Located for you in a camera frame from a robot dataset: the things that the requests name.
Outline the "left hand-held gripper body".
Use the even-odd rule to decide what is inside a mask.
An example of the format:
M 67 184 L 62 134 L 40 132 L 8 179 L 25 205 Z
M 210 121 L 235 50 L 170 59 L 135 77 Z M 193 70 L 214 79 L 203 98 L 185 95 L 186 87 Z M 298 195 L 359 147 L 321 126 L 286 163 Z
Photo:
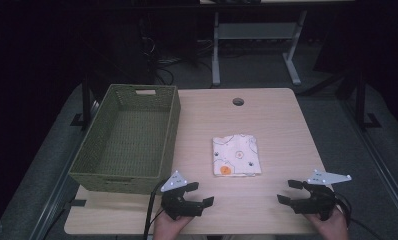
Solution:
M 184 199 L 183 186 L 189 182 L 176 170 L 160 188 L 162 193 L 161 207 L 172 218 L 180 216 L 195 217 L 201 215 L 201 209 L 194 208 L 194 201 Z

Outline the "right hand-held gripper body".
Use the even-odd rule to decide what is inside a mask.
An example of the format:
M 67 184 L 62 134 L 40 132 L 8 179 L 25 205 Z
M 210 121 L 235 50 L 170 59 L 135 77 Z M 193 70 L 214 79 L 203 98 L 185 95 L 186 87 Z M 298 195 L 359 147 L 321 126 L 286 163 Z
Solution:
M 335 207 L 339 206 L 345 214 L 346 220 L 351 218 L 351 205 L 339 194 L 336 194 L 329 185 L 351 181 L 350 175 L 340 175 L 329 172 L 314 170 L 312 175 L 305 180 L 310 193 L 307 199 L 296 199 L 291 201 L 291 208 L 296 214 L 318 214 L 322 221 L 328 220 Z

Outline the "white patterned cloth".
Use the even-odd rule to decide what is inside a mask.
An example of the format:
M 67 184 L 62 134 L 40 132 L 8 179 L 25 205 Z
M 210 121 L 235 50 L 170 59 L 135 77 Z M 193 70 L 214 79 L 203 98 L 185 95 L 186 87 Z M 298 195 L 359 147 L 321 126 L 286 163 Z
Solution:
M 257 140 L 253 135 L 214 137 L 213 173 L 218 177 L 249 177 L 262 173 Z

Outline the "green woven basket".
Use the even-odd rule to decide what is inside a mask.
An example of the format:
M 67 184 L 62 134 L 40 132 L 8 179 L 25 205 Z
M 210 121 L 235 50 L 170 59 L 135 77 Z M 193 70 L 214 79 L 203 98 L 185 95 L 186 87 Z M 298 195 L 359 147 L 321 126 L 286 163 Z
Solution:
M 89 191 L 149 194 L 171 175 L 180 112 L 175 86 L 110 85 L 69 175 Z

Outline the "person's left hand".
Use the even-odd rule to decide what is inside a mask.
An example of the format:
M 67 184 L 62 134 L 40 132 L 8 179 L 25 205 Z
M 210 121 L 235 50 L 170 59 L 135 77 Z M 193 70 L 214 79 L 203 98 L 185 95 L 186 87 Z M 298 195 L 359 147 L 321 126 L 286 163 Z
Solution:
M 175 240 L 193 217 L 180 216 L 172 219 L 165 211 L 155 217 L 153 240 Z

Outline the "person's right hand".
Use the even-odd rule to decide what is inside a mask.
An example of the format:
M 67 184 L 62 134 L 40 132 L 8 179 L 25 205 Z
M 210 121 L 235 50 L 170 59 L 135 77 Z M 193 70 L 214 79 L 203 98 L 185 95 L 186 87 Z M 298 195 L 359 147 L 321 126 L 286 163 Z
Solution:
M 305 214 L 304 217 L 324 240 L 349 240 L 346 219 L 338 208 L 335 208 L 331 217 L 325 221 L 322 221 L 318 214 Z

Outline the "black metal stand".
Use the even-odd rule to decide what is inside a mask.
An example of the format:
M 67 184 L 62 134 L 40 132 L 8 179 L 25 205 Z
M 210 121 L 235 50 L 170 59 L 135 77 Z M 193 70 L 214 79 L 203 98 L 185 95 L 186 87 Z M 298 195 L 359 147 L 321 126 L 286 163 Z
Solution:
M 92 119 L 93 102 L 91 99 L 91 89 L 89 86 L 89 78 L 85 77 L 81 84 L 82 90 L 82 112 L 77 113 L 71 122 L 71 126 L 79 126 L 85 130 Z
M 373 113 L 365 110 L 366 103 L 366 81 L 363 73 L 357 74 L 356 96 L 355 96 L 355 121 L 362 131 L 368 128 L 380 128 L 381 124 Z

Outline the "white metal desk frame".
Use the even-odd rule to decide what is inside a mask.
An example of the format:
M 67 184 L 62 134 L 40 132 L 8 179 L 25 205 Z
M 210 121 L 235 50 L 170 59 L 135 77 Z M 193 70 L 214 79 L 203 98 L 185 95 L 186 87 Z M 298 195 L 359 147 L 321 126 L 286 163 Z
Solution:
M 293 57 L 298 45 L 307 11 L 299 14 L 296 22 L 281 23 L 221 23 L 219 13 L 214 14 L 213 26 L 213 52 L 211 60 L 212 84 L 219 86 L 220 63 L 219 42 L 221 40 L 291 40 L 290 48 L 282 54 L 283 61 L 289 73 L 292 84 L 302 84 L 293 62 Z

